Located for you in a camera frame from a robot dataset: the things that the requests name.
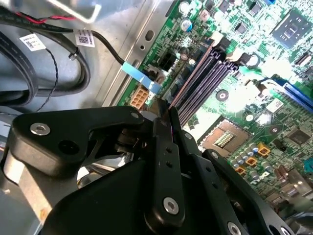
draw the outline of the barcode sticker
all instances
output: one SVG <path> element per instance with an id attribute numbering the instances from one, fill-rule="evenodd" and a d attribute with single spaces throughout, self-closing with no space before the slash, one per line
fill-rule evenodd
<path id="1" fill-rule="evenodd" d="M 267 107 L 266 109 L 269 110 L 271 113 L 275 113 L 280 107 L 283 106 L 283 102 L 279 99 L 275 98 Z"/>
<path id="2" fill-rule="evenodd" d="M 89 30 L 74 30 L 76 44 L 78 46 L 94 47 L 94 39 L 92 32 Z"/>
<path id="3" fill-rule="evenodd" d="M 30 49 L 30 51 L 43 50 L 46 48 L 42 41 L 34 33 L 21 37 L 20 40 L 28 47 L 28 49 Z"/>

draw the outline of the microchip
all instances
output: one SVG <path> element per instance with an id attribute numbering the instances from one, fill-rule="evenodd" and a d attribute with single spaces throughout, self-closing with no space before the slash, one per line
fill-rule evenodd
<path id="1" fill-rule="evenodd" d="M 291 10 L 272 31 L 273 37 L 283 47 L 292 48 L 312 27 L 296 10 Z"/>
<path id="2" fill-rule="evenodd" d="M 246 24 L 245 23 L 239 23 L 237 25 L 237 27 L 235 28 L 235 30 L 240 33 L 243 34 L 246 31 Z"/>
<path id="3" fill-rule="evenodd" d="M 224 0 L 221 5 L 219 6 L 220 11 L 222 11 L 223 13 L 225 13 L 229 8 L 229 2 Z"/>
<path id="4" fill-rule="evenodd" d="M 292 142 L 294 142 L 298 145 L 302 145 L 305 142 L 307 142 L 311 138 L 311 136 L 309 136 L 308 134 L 306 134 L 305 132 L 303 132 L 300 129 L 295 129 L 288 134 L 288 138 Z"/>
<path id="5" fill-rule="evenodd" d="M 211 10 L 212 7 L 214 6 L 214 1 L 213 0 L 207 0 L 204 7 L 207 9 L 207 10 Z"/>
<path id="6" fill-rule="evenodd" d="M 250 13 L 252 13 L 252 15 L 258 14 L 261 11 L 261 9 L 262 6 L 258 1 L 254 1 L 249 7 Z"/>

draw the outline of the blue cable tab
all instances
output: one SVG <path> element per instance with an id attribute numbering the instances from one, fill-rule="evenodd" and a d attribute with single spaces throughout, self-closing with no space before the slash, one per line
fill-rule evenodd
<path id="1" fill-rule="evenodd" d="M 136 79 L 138 82 L 140 82 L 145 88 L 147 88 L 154 94 L 157 94 L 161 89 L 160 84 L 151 81 L 150 78 L 148 78 L 146 75 L 144 75 L 142 72 L 140 72 L 138 69 L 136 69 L 134 66 L 130 65 L 127 62 L 124 62 L 122 70 L 134 79 Z"/>

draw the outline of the red and black wire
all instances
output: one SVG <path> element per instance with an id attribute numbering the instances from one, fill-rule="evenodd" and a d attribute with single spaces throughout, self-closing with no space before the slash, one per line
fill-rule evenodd
<path id="1" fill-rule="evenodd" d="M 53 20 L 53 21 L 58 21 L 58 20 L 66 20 L 66 21 L 72 21 L 75 20 L 76 18 L 71 16 L 71 15 L 63 15 L 63 16 L 49 16 L 49 17 L 44 17 L 44 18 L 34 18 L 28 14 L 25 14 L 23 12 L 16 12 L 18 16 L 21 16 L 30 22 L 34 24 L 44 24 L 48 20 Z"/>

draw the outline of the ram slot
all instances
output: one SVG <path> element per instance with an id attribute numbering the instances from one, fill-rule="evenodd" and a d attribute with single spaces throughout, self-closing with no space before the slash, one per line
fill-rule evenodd
<path id="1" fill-rule="evenodd" d="M 180 99 L 177 101 L 175 105 L 178 108 L 178 110 L 180 110 L 186 98 L 189 97 L 197 87 L 199 87 L 203 74 L 205 74 L 207 71 L 214 67 L 214 65 L 219 61 L 220 56 L 221 55 L 218 52 L 212 50 L 210 55 L 205 59 L 204 63 L 200 66 L 200 68 L 197 69 L 193 78 L 190 80 L 185 89 L 182 91 Z"/>
<path id="2" fill-rule="evenodd" d="M 238 65 L 231 62 L 217 64 L 199 85 L 193 94 L 184 102 L 184 106 L 179 109 L 179 118 L 184 125 L 191 116 L 205 103 L 220 83 L 233 71 L 238 70 Z"/>

